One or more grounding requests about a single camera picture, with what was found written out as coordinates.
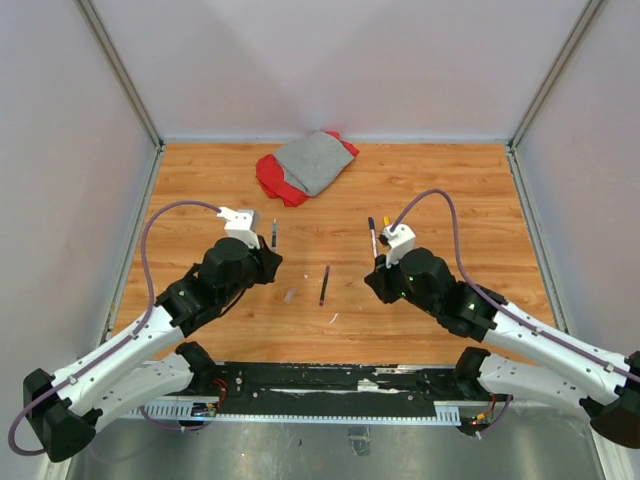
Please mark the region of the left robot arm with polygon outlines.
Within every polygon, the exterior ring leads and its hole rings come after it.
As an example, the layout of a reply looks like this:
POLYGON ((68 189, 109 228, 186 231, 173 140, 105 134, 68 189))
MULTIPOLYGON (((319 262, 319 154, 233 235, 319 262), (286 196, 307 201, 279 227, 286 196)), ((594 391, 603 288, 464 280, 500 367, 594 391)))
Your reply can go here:
POLYGON ((25 418, 52 462, 67 460, 121 414, 167 393, 200 396, 214 371, 172 354, 156 368, 145 361, 224 316, 255 285, 274 281, 283 258, 263 238, 255 248, 223 238, 179 280, 153 298, 150 310, 84 357, 23 380, 25 418))

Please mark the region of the white marker blue tip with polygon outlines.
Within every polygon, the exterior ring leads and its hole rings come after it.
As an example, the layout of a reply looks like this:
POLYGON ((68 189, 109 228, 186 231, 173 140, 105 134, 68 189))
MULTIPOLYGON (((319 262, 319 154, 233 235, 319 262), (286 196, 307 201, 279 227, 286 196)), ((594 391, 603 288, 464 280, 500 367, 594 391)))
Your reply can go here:
POLYGON ((375 228, 370 228, 369 233, 370 233, 371 244, 372 244, 373 258, 375 259, 378 256, 378 240, 377 240, 375 228))

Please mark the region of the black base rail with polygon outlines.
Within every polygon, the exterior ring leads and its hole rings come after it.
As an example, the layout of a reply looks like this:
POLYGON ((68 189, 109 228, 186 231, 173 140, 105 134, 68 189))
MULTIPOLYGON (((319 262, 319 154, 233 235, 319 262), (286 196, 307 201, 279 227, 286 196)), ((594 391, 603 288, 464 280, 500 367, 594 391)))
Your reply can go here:
POLYGON ((178 395, 213 397, 218 382, 227 387, 225 403, 242 405, 266 402, 317 403, 321 411, 333 405, 356 403, 395 405, 415 401, 479 401, 493 395, 470 386, 459 386, 451 367, 421 365, 358 365, 312 363, 218 363, 195 376, 178 395))

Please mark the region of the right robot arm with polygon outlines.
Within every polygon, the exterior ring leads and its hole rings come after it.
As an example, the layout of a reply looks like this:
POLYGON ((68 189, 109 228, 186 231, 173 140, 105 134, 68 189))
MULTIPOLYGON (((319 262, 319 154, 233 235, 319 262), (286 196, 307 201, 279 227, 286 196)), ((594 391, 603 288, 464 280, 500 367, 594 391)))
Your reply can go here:
POLYGON ((463 399, 496 394, 563 408, 604 438, 638 448, 637 353, 610 352, 550 327, 469 278, 457 280, 425 248, 393 265, 378 256, 364 281, 383 303, 404 299, 449 333, 479 342, 463 352, 452 377, 463 399))

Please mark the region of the red cloth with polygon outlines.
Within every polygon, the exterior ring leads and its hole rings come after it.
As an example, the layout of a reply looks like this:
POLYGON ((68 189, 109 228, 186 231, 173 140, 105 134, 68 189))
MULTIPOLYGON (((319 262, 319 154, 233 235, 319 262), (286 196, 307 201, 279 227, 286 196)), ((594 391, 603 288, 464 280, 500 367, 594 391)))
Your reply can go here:
MULTIPOLYGON (((344 141, 338 132, 324 132, 338 137, 347 146, 352 147, 358 156, 359 149, 354 144, 344 141)), ((256 179, 265 194, 271 199, 281 199, 286 207, 297 207, 305 203, 308 199, 313 198, 285 182, 284 172, 277 163, 273 153, 260 158, 255 166, 256 179)))

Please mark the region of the purple pen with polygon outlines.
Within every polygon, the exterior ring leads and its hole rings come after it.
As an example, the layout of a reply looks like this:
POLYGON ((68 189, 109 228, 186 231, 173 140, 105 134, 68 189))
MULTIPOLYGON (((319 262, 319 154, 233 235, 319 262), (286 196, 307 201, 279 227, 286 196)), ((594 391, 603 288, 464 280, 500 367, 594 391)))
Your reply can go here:
POLYGON ((323 279, 322 279, 321 291, 319 295, 319 306, 324 306, 325 304, 329 275, 330 275, 330 264, 327 264, 325 266, 323 279))

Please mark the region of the grey folded cloth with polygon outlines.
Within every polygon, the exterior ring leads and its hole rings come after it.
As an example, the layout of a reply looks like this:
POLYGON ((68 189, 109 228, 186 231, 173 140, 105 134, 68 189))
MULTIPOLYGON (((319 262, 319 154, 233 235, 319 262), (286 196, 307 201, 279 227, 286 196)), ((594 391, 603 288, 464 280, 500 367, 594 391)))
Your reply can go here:
POLYGON ((317 131, 277 148, 273 155, 286 183, 316 197, 336 180, 357 153, 338 137, 317 131))

